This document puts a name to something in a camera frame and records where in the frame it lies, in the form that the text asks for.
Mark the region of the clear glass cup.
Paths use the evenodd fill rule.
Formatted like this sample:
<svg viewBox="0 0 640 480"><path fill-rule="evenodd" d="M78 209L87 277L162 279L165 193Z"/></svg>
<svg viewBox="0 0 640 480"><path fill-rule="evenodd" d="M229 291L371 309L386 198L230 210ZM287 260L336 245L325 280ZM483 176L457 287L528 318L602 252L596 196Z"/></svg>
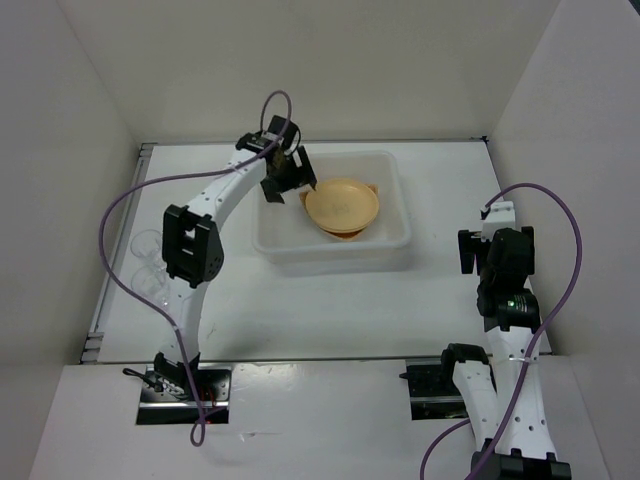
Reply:
<svg viewBox="0 0 640 480"><path fill-rule="evenodd" d="M130 242L130 251L143 266L156 271L165 269L162 258L162 235L158 230L138 232Z"/></svg>
<svg viewBox="0 0 640 480"><path fill-rule="evenodd" d="M131 279L132 290L153 303L159 308L166 310L169 306L170 286L168 276L165 271L156 271L149 267L139 268Z"/></svg>

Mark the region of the beige bear plate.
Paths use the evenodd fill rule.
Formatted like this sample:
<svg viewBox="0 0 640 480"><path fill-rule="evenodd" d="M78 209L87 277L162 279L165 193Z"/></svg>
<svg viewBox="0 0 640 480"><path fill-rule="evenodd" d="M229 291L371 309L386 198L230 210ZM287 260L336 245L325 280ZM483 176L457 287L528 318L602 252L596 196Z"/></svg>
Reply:
<svg viewBox="0 0 640 480"><path fill-rule="evenodd" d="M334 237L355 237L366 230L372 221L367 222L343 222L343 223L327 223L316 222L315 225L322 231Z"/></svg>

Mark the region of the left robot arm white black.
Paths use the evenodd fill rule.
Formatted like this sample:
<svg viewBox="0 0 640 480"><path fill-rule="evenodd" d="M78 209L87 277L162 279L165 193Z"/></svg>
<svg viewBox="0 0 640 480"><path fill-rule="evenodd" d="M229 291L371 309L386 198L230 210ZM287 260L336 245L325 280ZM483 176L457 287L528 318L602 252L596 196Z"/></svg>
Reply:
<svg viewBox="0 0 640 480"><path fill-rule="evenodd" d="M228 173L214 178L186 205L170 205L164 212L167 313L180 337L161 347L154 373L176 399L190 398L199 387L199 325L206 290L223 266L220 233L225 221L255 186L262 188L267 202L282 203L284 193L317 183L300 139L295 123L273 116L266 129L238 140Z"/></svg>

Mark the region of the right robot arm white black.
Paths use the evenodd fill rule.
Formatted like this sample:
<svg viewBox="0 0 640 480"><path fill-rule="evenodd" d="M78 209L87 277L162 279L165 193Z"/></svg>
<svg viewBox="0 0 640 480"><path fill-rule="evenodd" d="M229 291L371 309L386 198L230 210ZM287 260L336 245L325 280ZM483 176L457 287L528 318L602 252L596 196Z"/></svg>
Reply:
<svg viewBox="0 0 640 480"><path fill-rule="evenodd" d="M534 272L534 233L502 228L485 240L458 233L461 271L477 273L477 309L490 347L451 343L438 381L460 393L476 442L473 479L569 479L551 439L539 379L541 327L536 296L525 285Z"/></svg>

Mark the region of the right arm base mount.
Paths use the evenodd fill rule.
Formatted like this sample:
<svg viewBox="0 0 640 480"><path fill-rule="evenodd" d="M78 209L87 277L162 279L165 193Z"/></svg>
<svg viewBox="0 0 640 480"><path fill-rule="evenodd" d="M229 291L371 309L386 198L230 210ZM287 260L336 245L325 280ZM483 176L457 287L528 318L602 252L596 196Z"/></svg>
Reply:
<svg viewBox="0 0 640 480"><path fill-rule="evenodd" d="M442 377L439 359L409 359L399 377L406 382L411 419L465 419L467 411L461 394L450 380Z"/></svg>

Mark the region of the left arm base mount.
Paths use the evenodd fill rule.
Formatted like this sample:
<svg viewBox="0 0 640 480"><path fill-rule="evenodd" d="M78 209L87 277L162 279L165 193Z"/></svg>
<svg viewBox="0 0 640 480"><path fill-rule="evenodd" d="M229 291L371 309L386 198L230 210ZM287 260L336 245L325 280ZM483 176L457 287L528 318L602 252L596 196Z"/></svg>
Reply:
<svg viewBox="0 0 640 480"><path fill-rule="evenodd" d="M195 396L189 387L179 387L162 379L151 366L144 371L123 368L126 376L142 382L137 425L180 425L194 423L199 415ZM204 364L195 375L197 397L202 403L207 424L227 424L232 369Z"/></svg>

